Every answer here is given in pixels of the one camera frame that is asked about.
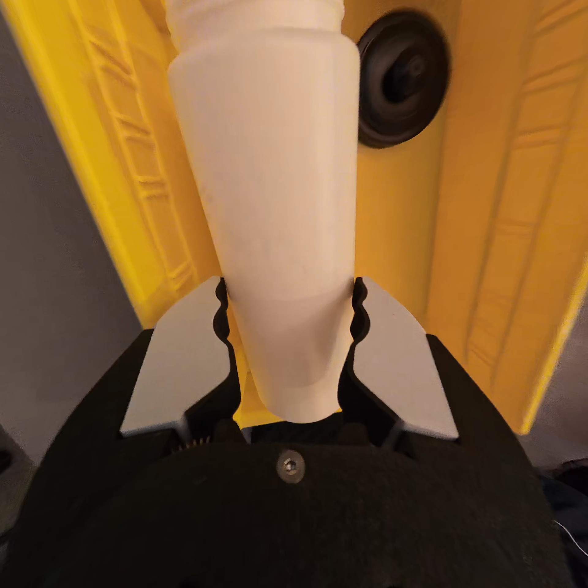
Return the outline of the black bottle lid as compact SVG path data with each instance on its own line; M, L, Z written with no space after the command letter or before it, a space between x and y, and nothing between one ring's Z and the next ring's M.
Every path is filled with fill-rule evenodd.
M451 55L441 27L421 11L384 14L357 43L359 142L384 149L413 139L446 96Z

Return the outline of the white plastic bottle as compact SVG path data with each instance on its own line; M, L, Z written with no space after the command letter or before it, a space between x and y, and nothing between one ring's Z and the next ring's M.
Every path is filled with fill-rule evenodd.
M337 411L355 280L359 53L343 1L165 1L171 95L257 393Z

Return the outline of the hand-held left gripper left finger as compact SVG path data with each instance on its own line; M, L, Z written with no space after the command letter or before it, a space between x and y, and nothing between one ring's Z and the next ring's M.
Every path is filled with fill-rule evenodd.
M233 420L241 393L227 310L224 279L213 276L158 321L122 421L123 436L167 429L212 436L219 422Z

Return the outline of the yellow plastic bin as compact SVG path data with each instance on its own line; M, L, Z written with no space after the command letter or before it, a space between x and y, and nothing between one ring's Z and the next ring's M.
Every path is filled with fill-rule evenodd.
M450 45L445 105L359 148L356 273L399 299L527 434L587 288L587 1L345 1ZM218 270L171 104L164 1L1 1L143 327Z

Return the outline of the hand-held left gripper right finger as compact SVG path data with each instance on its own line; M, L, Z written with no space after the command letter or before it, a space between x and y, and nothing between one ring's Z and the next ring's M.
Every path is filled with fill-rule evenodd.
M361 425L369 442L395 442L402 432L459 438L423 327L368 277L352 294L352 343L337 400L345 424Z

